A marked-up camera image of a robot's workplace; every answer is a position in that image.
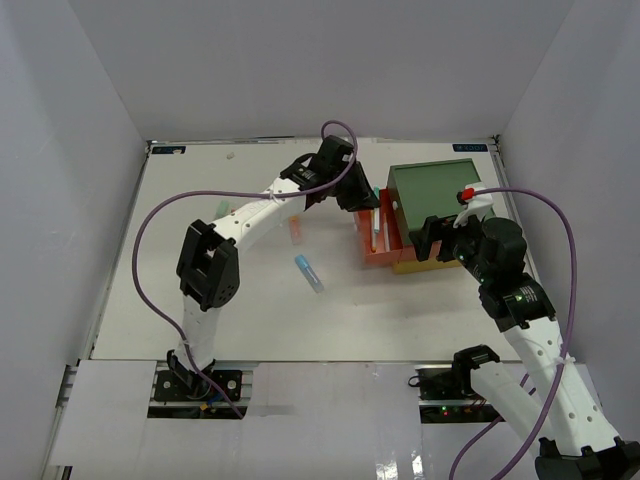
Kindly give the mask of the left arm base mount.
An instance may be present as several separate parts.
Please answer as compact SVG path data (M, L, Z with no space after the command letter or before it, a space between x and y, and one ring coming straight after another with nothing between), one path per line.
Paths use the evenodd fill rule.
M179 402L203 402L207 407L222 402L229 406L226 398L235 403L241 399L243 373L241 370L219 370L215 362L202 370L207 380L183 365L174 350L166 355L167 365L156 373L152 399L170 404Z

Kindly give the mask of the green highlighter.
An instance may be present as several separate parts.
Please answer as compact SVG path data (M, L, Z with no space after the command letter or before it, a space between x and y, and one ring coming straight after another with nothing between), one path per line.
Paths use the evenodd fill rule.
M221 201L216 209L216 217L224 217L229 213L230 205L227 201Z

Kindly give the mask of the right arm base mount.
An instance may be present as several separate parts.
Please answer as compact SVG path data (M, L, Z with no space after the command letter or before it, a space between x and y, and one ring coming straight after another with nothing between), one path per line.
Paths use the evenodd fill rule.
M461 382L450 368L421 368L407 380L418 392L421 423L490 423L498 418L496 410L477 394L462 391Z

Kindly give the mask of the blue highlighter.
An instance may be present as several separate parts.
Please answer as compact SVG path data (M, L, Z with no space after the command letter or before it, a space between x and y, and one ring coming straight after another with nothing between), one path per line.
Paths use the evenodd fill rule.
M294 258L295 264L315 293L322 293L324 285L304 255Z

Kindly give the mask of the red drawer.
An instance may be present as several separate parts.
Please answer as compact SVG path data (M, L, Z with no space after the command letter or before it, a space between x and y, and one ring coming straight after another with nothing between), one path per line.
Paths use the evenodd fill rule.
M393 267L400 260L403 243L398 234L395 221L394 210L390 197L386 189L380 190L379 225L380 230L377 236L377 252L370 251L371 237L371 211L359 211L354 214L354 221L358 235L358 245L360 247L363 263L367 267ZM382 216L386 214L388 220L391 252L386 252L384 247Z

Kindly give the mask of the pink cap white pen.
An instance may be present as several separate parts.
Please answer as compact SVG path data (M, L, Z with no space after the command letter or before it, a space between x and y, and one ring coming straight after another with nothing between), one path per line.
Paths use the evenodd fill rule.
M383 231L383 239L384 239L385 251L386 252L391 252L388 220L387 220L386 214L383 214L383 216L382 216L382 231Z

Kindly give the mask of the orange pink highlighter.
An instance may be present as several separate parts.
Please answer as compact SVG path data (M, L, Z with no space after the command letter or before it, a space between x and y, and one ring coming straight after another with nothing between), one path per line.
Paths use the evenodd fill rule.
M301 223L298 216L292 216L289 218L289 230L293 245L301 245L303 243L303 235L301 230Z

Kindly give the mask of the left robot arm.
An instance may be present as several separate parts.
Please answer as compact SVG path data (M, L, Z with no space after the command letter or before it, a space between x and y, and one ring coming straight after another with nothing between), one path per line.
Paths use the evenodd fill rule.
M188 227L177 264L187 342L168 356L177 387L188 398L202 398L210 390L206 369L215 363L221 309L240 287L240 257L269 231L328 197L347 212L379 206L354 153L351 143L329 135L317 152L282 170L258 200L212 223L196 220Z

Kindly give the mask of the orange cap pen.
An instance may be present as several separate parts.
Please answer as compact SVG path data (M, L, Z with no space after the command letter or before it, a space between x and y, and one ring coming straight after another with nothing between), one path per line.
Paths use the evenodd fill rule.
M373 209L371 211L371 237L370 237L370 251L372 253L377 252L377 236L380 230L379 225L379 210Z

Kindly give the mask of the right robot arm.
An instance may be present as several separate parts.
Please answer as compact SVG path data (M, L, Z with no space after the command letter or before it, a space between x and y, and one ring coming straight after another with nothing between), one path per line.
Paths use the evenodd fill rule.
M521 228L505 218L427 218L409 238L420 261L434 243L441 262L458 261L479 283L482 307L518 354L536 390L509 378L499 356L481 345L454 356L451 384L461 397L486 398L528 447L541 479L630 479L639 471L639 444L623 440L578 372L562 355L566 335L544 289L525 271Z

